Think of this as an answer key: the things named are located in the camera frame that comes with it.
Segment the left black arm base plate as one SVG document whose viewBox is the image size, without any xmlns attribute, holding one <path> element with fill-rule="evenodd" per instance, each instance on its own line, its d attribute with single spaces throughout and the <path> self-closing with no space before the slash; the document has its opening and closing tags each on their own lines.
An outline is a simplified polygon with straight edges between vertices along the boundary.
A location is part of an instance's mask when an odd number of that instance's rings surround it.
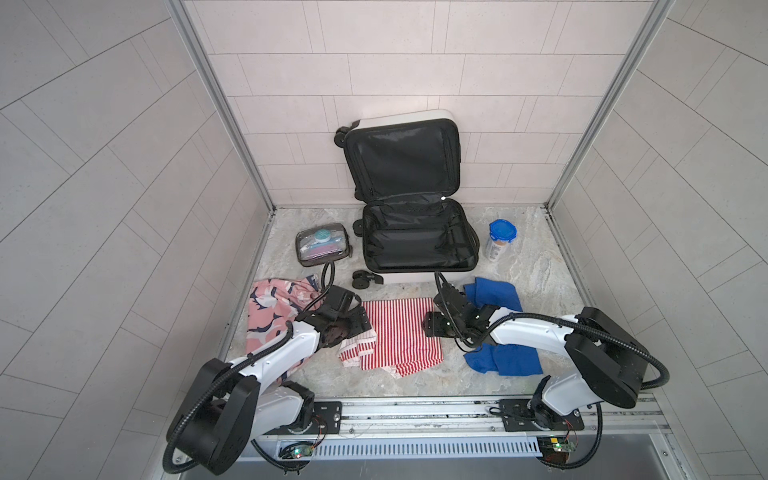
<svg viewBox="0 0 768 480">
<path fill-rule="evenodd" d="M 267 435 L 336 435 L 341 429 L 342 411 L 341 401 L 315 401 L 307 425 L 297 421 L 293 425 L 272 429 Z"/>
</svg>

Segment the pink whale print garment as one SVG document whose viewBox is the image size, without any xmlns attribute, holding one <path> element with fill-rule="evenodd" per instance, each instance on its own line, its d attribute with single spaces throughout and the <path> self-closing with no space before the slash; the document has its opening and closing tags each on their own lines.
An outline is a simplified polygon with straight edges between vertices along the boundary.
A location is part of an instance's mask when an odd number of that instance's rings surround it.
<svg viewBox="0 0 768 480">
<path fill-rule="evenodd" d="M 269 279 L 253 284 L 248 300 L 246 352 L 264 357 L 242 369 L 263 387 L 300 391 L 303 385 L 291 375 L 320 347 L 321 334 L 304 320 L 324 301 L 315 279 Z"/>
</svg>

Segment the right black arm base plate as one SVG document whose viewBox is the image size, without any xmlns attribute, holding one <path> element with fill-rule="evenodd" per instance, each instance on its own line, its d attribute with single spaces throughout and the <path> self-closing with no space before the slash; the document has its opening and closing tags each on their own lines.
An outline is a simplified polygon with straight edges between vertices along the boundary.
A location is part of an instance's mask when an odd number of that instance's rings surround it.
<svg viewBox="0 0 768 480">
<path fill-rule="evenodd" d="M 505 432 L 566 432 L 582 431 L 585 428 L 579 410 L 561 416 L 547 407 L 532 409 L 529 399 L 502 399 L 497 409 Z"/>
</svg>

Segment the red white striped garment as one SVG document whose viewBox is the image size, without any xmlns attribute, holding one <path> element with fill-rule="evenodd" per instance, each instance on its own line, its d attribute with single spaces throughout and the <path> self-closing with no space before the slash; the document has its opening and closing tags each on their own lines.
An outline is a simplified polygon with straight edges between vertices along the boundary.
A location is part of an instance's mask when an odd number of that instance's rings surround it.
<svg viewBox="0 0 768 480">
<path fill-rule="evenodd" d="M 428 337 L 422 326 L 433 311 L 431 299 L 376 300 L 363 307 L 371 329 L 341 342 L 338 358 L 344 366 L 403 378 L 443 362 L 440 340 Z"/>
</svg>

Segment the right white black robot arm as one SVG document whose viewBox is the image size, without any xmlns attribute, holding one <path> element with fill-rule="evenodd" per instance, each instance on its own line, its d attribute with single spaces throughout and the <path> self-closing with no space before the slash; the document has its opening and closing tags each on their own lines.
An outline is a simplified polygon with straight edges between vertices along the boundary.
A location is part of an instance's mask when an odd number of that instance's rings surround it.
<svg viewBox="0 0 768 480">
<path fill-rule="evenodd" d="M 564 373 L 543 377 L 525 404 L 499 403 L 511 431 L 563 430 L 569 424 L 581 429 L 578 411 L 593 404 L 632 409 L 647 388 L 647 367 L 658 365 L 645 347 L 597 308 L 552 317 L 495 305 L 476 307 L 448 283 L 438 286 L 434 303 L 437 309 L 422 322 L 428 337 L 454 338 L 473 348 L 531 347 L 570 361 Z"/>
</svg>

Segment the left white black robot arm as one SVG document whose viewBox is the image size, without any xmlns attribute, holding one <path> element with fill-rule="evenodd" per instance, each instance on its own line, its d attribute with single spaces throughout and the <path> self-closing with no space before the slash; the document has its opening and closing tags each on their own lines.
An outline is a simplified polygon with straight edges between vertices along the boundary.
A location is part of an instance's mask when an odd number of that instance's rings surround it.
<svg viewBox="0 0 768 480">
<path fill-rule="evenodd" d="M 232 362 L 206 362 L 167 431 L 164 472 L 202 466 L 220 475 L 257 437 L 283 427 L 307 428 L 314 394 L 283 376 L 317 351 L 370 328 L 360 297 L 329 286 L 256 351 Z"/>
</svg>

